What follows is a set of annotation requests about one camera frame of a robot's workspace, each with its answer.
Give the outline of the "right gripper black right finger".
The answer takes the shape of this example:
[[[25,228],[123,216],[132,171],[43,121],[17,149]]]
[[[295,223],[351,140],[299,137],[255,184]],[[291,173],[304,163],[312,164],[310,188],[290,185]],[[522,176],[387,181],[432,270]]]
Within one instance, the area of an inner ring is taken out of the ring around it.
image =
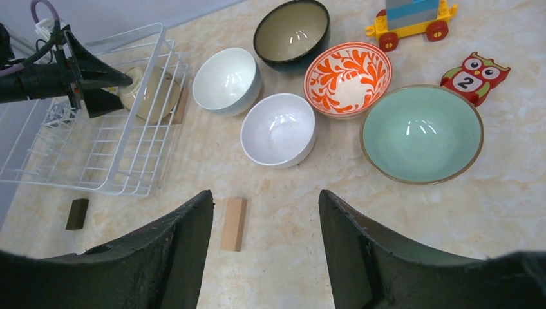
[[[544,308],[545,253],[485,260],[414,241],[329,190],[319,217],[336,308]]]

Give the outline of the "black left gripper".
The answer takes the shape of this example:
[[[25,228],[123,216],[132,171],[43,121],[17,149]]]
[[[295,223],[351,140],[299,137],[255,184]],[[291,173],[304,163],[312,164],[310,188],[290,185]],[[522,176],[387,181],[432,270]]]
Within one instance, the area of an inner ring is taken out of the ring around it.
[[[31,64],[1,77],[1,103],[67,96],[71,107],[87,111],[90,118],[124,109],[120,98],[101,88],[130,86],[133,79],[90,53],[70,30],[64,31],[70,52],[53,54],[60,63]]]

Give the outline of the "plain white bowl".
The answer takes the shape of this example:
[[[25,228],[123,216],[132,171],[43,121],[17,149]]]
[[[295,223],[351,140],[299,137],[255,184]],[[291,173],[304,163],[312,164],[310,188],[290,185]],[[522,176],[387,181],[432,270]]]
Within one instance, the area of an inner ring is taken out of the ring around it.
[[[299,95],[276,93],[260,100],[245,116],[240,143],[254,163],[273,168],[299,164],[316,141],[316,117]]]

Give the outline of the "dark bowl cream inside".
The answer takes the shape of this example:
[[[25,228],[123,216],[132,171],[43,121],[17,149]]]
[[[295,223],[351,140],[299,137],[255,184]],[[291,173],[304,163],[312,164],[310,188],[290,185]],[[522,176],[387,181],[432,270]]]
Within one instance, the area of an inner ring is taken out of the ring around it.
[[[258,24],[253,37],[257,56],[282,73],[306,71],[328,48],[330,14],[319,1],[289,1],[277,6]]]

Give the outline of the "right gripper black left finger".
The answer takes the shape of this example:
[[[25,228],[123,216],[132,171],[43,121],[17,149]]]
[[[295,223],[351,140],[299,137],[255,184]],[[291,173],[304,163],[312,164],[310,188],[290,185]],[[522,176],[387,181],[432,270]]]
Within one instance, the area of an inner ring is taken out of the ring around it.
[[[2,308],[196,308],[214,213],[204,190],[83,254],[1,253]]]

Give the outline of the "mint green bowl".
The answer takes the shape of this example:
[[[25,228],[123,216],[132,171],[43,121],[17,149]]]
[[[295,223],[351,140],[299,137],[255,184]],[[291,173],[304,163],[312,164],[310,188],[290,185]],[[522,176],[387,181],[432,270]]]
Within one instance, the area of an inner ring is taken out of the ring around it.
[[[476,161],[484,144],[476,108],[449,89],[417,84],[389,92],[365,113],[359,142],[374,168],[411,185],[456,178]]]

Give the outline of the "white orange patterned bowl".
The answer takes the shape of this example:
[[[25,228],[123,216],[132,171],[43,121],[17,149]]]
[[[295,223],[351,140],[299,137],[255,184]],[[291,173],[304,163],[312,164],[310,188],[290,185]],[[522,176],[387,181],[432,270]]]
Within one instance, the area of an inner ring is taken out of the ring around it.
[[[367,42],[346,42],[325,50],[311,62],[303,93],[318,112],[351,119],[386,94],[392,78],[391,60],[385,52]]]

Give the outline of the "white footed bowl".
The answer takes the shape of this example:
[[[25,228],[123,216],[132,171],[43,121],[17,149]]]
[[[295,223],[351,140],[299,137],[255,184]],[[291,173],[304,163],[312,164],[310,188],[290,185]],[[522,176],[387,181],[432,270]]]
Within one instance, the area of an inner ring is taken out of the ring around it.
[[[202,64],[193,80],[193,98],[212,114],[232,117],[257,101],[261,85],[252,54],[243,48],[227,48]]]

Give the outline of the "beige leaf pattern bowl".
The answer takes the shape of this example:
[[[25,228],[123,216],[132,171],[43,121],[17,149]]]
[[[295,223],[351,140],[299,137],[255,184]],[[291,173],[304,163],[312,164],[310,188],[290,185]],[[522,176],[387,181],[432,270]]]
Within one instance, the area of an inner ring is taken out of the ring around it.
[[[143,81],[145,69],[135,66],[128,69],[125,74],[131,77],[132,84],[118,88],[118,96],[122,105],[128,109],[133,109],[137,94],[142,88],[144,95],[136,116],[142,120],[148,120],[150,124],[156,124],[166,117],[174,108],[180,96],[181,85],[173,79],[173,76],[159,66],[154,66],[145,83]]]

